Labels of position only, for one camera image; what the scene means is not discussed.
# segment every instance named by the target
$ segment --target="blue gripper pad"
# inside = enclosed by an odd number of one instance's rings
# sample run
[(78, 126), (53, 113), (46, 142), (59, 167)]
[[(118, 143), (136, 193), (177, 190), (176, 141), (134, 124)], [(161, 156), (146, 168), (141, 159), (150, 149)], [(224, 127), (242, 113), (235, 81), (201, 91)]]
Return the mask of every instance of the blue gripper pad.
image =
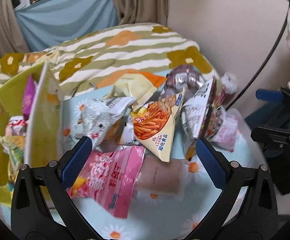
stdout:
[(255, 93), (258, 100), (268, 101), (268, 102), (282, 102), (284, 95), (281, 91), (258, 89)]
[(214, 186), (224, 190), (227, 183), (226, 172), (201, 139), (196, 141), (196, 154), (202, 162)]
[(61, 171), (61, 184), (63, 189), (67, 189), (74, 185), (74, 182), (83, 169), (84, 164), (92, 152), (92, 149), (92, 140), (89, 137), (85, 137), (83, 142), (79, 141), (71, 150), (75, 152), (72, 153), (71, 159), (67, 162), (66, 166)]

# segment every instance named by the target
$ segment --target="yellow snack bag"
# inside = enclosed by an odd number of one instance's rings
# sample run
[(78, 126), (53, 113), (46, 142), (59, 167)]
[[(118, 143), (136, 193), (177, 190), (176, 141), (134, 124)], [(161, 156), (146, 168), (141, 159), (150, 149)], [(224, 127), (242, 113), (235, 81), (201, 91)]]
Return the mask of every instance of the yellow snack bag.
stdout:
[(182, 93), (148, 103), (131, 111), (136, 139), (163, 162), (170, 161), (176, 118), (184, 100)]
[(136, 111), (166, 80), (165, 77), (147, 72), (126, 73), (113, 84), (111, 92), (104, 98), (133, 97), (136, 101), (132, 104), (132, 109)]

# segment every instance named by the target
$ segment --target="floral blanket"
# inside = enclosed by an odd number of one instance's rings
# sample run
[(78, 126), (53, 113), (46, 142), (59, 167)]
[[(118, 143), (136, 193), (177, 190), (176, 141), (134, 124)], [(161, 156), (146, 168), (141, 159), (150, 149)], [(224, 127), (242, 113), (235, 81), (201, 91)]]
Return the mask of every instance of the floral blanket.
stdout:
[(209, 79), (217, 72), (196, 42), (168, 27), (128, 24), (93, 32), (34, 53), (10, 53), (0, 60), (0, 86), (35, 63), (48, 60), (65, 98), (112, 85), (126, 72), (159, 72), (195, 65)]

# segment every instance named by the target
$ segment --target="french fries image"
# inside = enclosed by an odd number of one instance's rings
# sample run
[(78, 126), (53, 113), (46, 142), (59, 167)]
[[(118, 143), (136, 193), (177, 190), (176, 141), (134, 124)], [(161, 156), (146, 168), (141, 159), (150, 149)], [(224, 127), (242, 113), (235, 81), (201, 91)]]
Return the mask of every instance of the french fries image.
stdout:
[(146, 140), (163, 129), (172, 114), (176, 96), (163, 98), (160, 101), (149, 103), (148, 108), (141, 108), (138, 112), (131, 112), (135, 136)]

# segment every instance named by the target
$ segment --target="metal pin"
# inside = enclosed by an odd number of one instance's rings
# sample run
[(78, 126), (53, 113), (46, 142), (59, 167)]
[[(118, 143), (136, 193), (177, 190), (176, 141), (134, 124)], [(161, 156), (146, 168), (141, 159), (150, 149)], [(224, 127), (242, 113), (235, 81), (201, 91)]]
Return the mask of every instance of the metal pin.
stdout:
[(230, 165), (231, 165), (233, 168), (238, 168), (238, 167), (239, 167), (238, 162), (231, 162)]
[(262, 169), (262, 171), (267, 171), (267, 166), (266, 165), (261, 165), (261, 169)]
[(48, 164), (48, 166), (55, 167), (56, 164), (57, 164), (57, 161), (50, 161), (49, 164)]
[(21, 166), (21, 170), (22, 170), (22, 171), (26, 170), (26, 168), (27, 168), (27, 164), (23, 164), (23, 165)]

